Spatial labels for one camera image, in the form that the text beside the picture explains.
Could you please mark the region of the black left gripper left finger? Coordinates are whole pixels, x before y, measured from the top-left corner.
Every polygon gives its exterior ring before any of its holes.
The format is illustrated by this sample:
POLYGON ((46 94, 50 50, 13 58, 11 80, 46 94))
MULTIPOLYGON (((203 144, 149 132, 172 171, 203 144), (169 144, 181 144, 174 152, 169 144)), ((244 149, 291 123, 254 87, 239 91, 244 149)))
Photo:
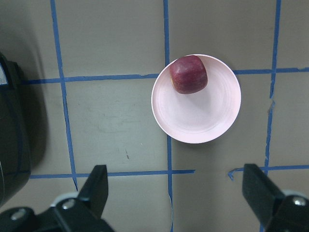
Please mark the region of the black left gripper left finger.
POLYGON ((112 232, 101 218, 108 198, 106 165, 96 165, 80 192, 35 214, 29 207, 15 207, 0 214, 2 232, 112 232))

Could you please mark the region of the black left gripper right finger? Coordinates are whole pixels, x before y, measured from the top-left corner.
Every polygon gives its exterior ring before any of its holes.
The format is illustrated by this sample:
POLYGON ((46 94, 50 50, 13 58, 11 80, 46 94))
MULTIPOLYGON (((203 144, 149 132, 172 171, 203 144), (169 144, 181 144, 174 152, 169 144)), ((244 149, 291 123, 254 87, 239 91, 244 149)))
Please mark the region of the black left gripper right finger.
POLYGON ((307 232, 309 198, 294 190, 280 190, 255 164, 245 164, 242 194, 265 232, 307 232))

